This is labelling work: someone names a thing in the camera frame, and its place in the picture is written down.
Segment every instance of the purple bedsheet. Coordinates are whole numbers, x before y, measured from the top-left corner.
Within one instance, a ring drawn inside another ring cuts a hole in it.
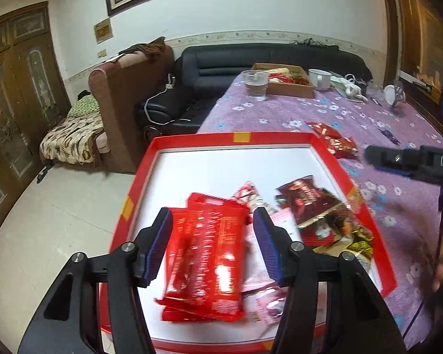
[[[312,99],[269,96],[256,102],[238,76],[218,100],[199,133],[311,132],[306,122],[322,122],[352,137],[360,155],[367,145],[393,148],[443,147],[443,138],[410,105],[399,104],[397,117],[373,102],[357,104],[335,91],[315,92]],[[400,142],[395,146],[379,129],[388,129]],[[438,238],[439,188],[408,178],[378,172],[362,157],[339,160],[360,188],[390,254],[397,288],[385,299],[403,332],[423,297],[430,292],[431,267]],[[406,337],[407,347],[423,340],[431,327],[424,309]]]

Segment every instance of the sofa armrest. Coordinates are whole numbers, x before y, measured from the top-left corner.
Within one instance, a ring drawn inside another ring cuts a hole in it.
[[[135,105],[166,81],[174,63],[172,48],[150,62],[143,52],[123,55],[95,68],[89,88],[100,106],[110,153],[121,172],[135,172],[147,145],[133,119]]]

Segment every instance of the blue gripper pad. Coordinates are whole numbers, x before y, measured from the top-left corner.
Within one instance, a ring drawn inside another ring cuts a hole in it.
[[[292,243],[287,231],[272,222],[265,208],[257,208],[253,214],[253,229],[258,240],[269,277],[278,286],[289,286],[296,274],[296,267],[289,259]]]
[[[171,211],[168,208],[161,208],[150,228],[156,230],[154,230],[155,236],[148,249],[145,260],[144,280],[147,285],[156,278],[164,253],[166,252],[167,243],[172,233]]]

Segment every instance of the pillow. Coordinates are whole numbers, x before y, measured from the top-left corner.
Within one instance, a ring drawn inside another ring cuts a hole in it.
[[[78,100],[67,113],[67,117],[82,117],[90,113],[97,113],[100,110],[97,100],[92,94]]]

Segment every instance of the clothing on sofa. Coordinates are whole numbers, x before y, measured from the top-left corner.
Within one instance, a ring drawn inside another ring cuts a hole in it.
[[[165,37],[159,37],[149,44],[134,44],[131,47],[118,52],[119,55],[126,55],[128,53],[143,52],[149,61],[154,61],[161,57],[161,54],[166,48],[164,43]]]

